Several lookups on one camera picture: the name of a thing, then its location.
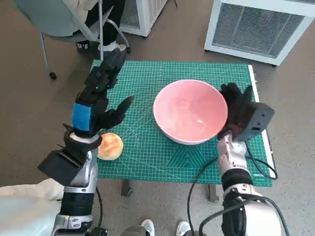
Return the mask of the bare black robot left hand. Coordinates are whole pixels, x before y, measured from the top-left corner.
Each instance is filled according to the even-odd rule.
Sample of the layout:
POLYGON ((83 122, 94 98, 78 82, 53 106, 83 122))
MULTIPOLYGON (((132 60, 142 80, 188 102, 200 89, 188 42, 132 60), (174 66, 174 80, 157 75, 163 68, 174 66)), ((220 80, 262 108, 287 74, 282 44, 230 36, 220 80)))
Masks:
POLYGON ((134 96, 125 98, 116 109, 107 109, 107 92, 116 85, 125 60, 126 52, 115 49, 99 66, 91 69, 73 107, 72 127, 77 136, 92 137, 102 129, 120 124, 125 118, 134 96))

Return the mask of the black gloved robot right hand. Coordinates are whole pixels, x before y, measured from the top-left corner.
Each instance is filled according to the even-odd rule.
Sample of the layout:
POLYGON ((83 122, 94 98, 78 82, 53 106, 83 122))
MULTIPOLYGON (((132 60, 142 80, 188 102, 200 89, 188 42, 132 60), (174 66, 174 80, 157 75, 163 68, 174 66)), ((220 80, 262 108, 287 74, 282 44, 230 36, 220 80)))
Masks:
POLYGON ((226 101, 228 116, 217 135, 218 140, 228 133, 232 134, 232 138, 236 138, 244 130, 244 114, 247 105, 252 101, 252 86, 247 86, 245 91, 241 92, 235 83, 222 84, 220 93, 226 101))

